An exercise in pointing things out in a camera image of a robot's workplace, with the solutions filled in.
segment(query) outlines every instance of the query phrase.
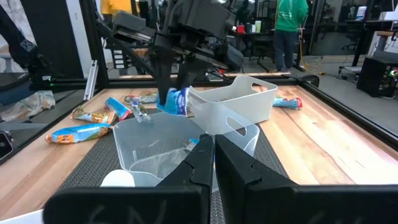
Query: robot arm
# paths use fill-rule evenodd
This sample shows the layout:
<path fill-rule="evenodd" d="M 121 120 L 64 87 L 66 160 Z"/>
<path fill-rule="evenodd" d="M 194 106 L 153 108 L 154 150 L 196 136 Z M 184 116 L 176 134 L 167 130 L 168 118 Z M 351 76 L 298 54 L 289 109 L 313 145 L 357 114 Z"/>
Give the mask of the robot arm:
<path fill-rule="evenodd" d="M 188 87 L 199 74 L 216 67 L 223 70 L 239 70 L 243 55 L 225 40 L 231 30 L 235 15 L 212 0 L 170 0 L 163 30 L 146 27 L 145 20 L 119 12 L 113 25 L 113 37 L 125 42 L 136 40 L 149 43 L 148 56 L 157 82 L 160 104 L 166 101 L 170 87 Z M 209 37 L 221 41 L 209 47 Z M 173 58 L 183 55 L 183 69 L 178 72 L 177 82 L 172 83 L 170 72 Z"/>

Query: red object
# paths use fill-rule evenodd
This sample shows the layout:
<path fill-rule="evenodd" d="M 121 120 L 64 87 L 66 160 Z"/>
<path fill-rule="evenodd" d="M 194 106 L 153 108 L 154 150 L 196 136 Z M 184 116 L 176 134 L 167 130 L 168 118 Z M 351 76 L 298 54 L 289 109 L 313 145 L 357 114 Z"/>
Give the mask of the red object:
<path fill-rule="evenodd" d="M 244 33 L 244 25 L 239 25 L 238 26 L 238 33 L 243 34 Z"/>
<path fill-rule="evenodd" d="M 301 98 L 296 97 L 295 98 L 297 100 L 297 106 L 299 109 L 303 108 L 303 102 L 301 101 Z"/>

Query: clear plastic container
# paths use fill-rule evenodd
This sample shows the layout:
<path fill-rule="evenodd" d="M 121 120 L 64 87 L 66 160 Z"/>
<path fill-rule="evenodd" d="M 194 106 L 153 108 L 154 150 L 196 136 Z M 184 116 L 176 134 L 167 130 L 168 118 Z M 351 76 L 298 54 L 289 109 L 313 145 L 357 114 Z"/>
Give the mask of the clear plastic container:
<path fill-rule="evenodd" d="M 204 133 L 224 134 L 253 156 L 259 135 L 256 125 L 223 105 L 193 100 L 190 110 L 192 119 L 157 113 L 150 115 L 152 123 L 127 119 L 115 125 L 120 165 L 133 175 L 136 187 L 156 186 L 189 154 L 185 149 L 189 139 Z M 213 192 L 217 190 L 214 172 Z"/>

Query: black mat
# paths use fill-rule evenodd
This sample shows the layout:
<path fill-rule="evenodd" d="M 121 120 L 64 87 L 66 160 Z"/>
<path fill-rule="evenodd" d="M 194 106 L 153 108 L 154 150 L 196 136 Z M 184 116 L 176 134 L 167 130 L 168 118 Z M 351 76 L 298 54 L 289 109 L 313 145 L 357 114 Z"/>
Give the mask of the black mat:
<path fill-rule="evenodd" d="M 286 171 L 261 128 L 254 157 L 287 177 Z M 98 140 L 66 178 L 60 189 L 70 187 L 99 187 L 105 176 L 115 169 L 121 169 L 121 167 L 113 134 L 109 134 Z M 211 196 L 211 223 L 225 223 L 219 192 L 215 192 Z"/>

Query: candy bar wrapper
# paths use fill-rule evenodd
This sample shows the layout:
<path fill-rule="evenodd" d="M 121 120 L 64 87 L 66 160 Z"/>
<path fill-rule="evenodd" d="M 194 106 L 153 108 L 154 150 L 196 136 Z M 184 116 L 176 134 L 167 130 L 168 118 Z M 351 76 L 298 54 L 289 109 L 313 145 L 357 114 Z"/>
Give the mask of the candy bar wrapper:
<path fill-rule="evenodd" d="M 124 106 L 122 103 L 120 103 L 117 99 L 113 97 L 109 97 L 109 99 L 105 101 L 105 106 L 114 111 L 120 121 L 124 120 L 127 116 L 129 116 L 129 114 L 131 114 L 129 108 Z"/>
<path fill-rule="evenodd" d="M 151 122 L 150 116 L 148 115 L 148 112 L 142 103 L 132 102 L 131 107 L 132 113 L 134 114 L 134 117 L 137 119 L 138 123 L 143 121 Z"/>
<path fill-rule="evenodd" d="M 273 106 L 291 108 L 291 109 L 301 109 L 303 107 L 302 100 L 299 97 L 288 100 L 283 97 L 275 97 Z"/>
<path fill-rule="evenodd" d="M 48 143 L 69 144 L 88 141 L 104 136 L 112 130 L 109 124 L 86 124 L 82 126 L 63 128 L 45 137 Z"/>
<path fill-rule="evenodd" d="M 188 91 L 189 88 L 184 88 L 182 90 L 171 88 L 167 93 L 165 105 L 160 105 L 160 98 L 158 97 L 156 100 L 156 107 L 164 113 L 187 116 Z"/>
<path fill-rule="evenodd" d="M 148 92 L 145 93 L 141 96 L 134 96 L 134 95 L 129 95 L 124 97 L 124 102 L 125 103 L 132 103 L 132 102 L 138 102 L 138 103 L 155 103 L 157 99 L 157 93 L 156 92 Z"/>
<path fill-rule="evenodd" d="M 79 106 L 72 112 L 72 119 L 80 119 L 83 121 L 101 124 L 111 124 L 114 121 L 115 117 L 116 116 L 114 111 L 87 113 L 81 106 Z"/>

